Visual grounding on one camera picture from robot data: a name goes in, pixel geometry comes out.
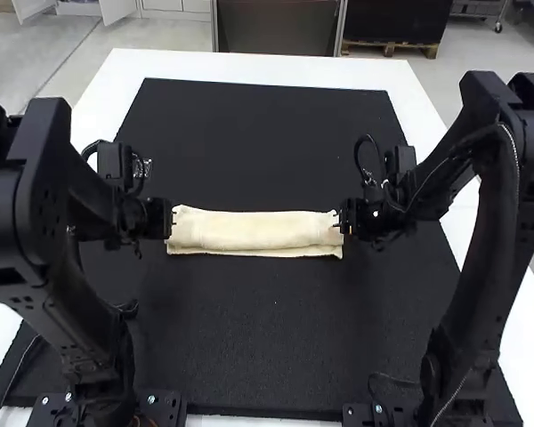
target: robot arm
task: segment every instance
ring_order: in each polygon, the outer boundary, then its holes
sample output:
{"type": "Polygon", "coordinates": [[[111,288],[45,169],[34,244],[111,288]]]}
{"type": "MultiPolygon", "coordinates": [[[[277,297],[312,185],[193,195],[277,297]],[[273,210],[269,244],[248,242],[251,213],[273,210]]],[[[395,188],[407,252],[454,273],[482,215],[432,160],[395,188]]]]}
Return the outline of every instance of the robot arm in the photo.
{"type": "Polygon", "coordinates": [[[33,100],[24,117],[0,108],[0,302],[59,352],[75,401],[97,426],[128,425],[131,337],[87,283],[76,242],[116,249],[165,239],[171,206],[131,191],[134,156],[121,144],[98,142],[100,171],[91,169],[69,142],[70,118],[61,99],[33,100]]]}
{"type": "Polygon", "coordinates": [[[506,86],[494,73],[468,72],[461,93],[463,109],[430,156],[416,165],[412,148],[386,153],[386,176],[364,180],[362,197],[342,203],[339,222],[344,234],[380,243],[438,220],[481,178],[457,290],[422,359],[417,421],[428,427],[444,417],[465,420],[458,425],[487,419],[486,386],[534,253],[534,75],[519,74],[506,86]]]}

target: floor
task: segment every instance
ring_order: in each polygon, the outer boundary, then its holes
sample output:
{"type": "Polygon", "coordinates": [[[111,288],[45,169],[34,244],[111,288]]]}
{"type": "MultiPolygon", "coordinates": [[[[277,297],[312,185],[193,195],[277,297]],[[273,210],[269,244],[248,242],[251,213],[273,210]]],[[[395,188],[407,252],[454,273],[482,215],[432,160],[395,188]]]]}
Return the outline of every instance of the floor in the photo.
{"type": "MultiPolygon", "coordinates": [[[[534,16],[518,26],[505,23],[501,34],[490,22],[451,21],[438,58],[396,51],[408,60],[443,121],[460,110],[458,81],[469,69],[491,69],[508,80],[534,71],[534,16]]],[[[62,96],[75,105],[113,47],[210,51],[209,24],[172,20],[121,20],[104,27],[96,18],[39,16],[20,26],[15,15],[0,13],[0,102],[10,113],[24,110],[34,96],[62,96]]],[[[356,57],[382,57],[375,49],[356,57]]]]}

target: folded towel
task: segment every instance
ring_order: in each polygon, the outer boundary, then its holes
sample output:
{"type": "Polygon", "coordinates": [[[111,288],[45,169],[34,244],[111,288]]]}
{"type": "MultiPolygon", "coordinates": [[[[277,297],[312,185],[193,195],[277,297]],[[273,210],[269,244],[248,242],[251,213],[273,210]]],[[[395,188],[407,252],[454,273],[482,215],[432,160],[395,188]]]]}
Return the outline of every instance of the folded towel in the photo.
{"type": "Polygon", "coordinates": [[[343,235],[332,227],[336,211],[241,213],[178,205],[173,212],[169,254],[342,258],[343,235]]]}

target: cream towel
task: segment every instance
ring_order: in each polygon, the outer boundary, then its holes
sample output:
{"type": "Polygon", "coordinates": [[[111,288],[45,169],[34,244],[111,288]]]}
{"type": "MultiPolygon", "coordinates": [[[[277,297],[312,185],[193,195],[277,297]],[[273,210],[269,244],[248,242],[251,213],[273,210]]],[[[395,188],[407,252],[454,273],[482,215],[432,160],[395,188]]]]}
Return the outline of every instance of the cream towel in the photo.
{"type": "Polygon", "coordinates": [[[342,258],[336,211],[217,212],[186,205],[173,209],[168,254],[324,256],[342,258]]]}

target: metal cart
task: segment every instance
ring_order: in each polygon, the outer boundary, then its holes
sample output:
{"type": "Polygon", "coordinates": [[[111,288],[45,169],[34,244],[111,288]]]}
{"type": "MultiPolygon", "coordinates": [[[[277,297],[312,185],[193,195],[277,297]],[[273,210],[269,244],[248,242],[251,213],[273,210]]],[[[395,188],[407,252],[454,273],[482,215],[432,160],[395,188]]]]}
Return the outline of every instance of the metal cart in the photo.
{"type": "Polygon", "coordinates": [[[451,6],[451,16],[467,18],[495,18],[495,33],[502,32],[502,19],[509,0],[455,0],[451,6]]]}

